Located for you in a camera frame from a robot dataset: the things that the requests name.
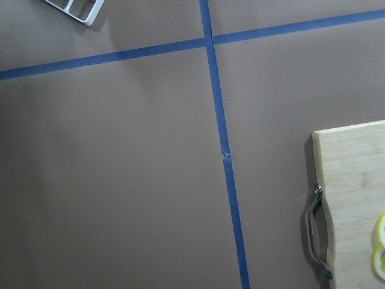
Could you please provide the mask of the wooden cutting board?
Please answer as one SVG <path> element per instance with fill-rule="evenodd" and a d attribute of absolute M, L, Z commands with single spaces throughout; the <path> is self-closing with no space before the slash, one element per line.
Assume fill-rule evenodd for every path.
<path fill-rule="evenodd" d="M 384 288 L 375 270 L 384 213 L 384 121 L 312 134 L 317 182 L 323 188 L 330 288 Z"/>

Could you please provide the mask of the white cup rack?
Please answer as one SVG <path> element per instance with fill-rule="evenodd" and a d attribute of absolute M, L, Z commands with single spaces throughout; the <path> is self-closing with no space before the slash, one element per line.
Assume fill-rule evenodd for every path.
<path fill-rule="evenodd" d="M 87 27 L 92 26 L 104 2 L 104 0 L 45 0 L 45 3 Z"/>

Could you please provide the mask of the upper lemon slice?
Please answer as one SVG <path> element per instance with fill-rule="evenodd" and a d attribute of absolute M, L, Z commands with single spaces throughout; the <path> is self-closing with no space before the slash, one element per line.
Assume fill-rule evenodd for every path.
<path fill-rule="evenodd" d="M 377 222 L 377 238 L 379 243 L 385 247 L 385 213 L 382 213 Z"/>

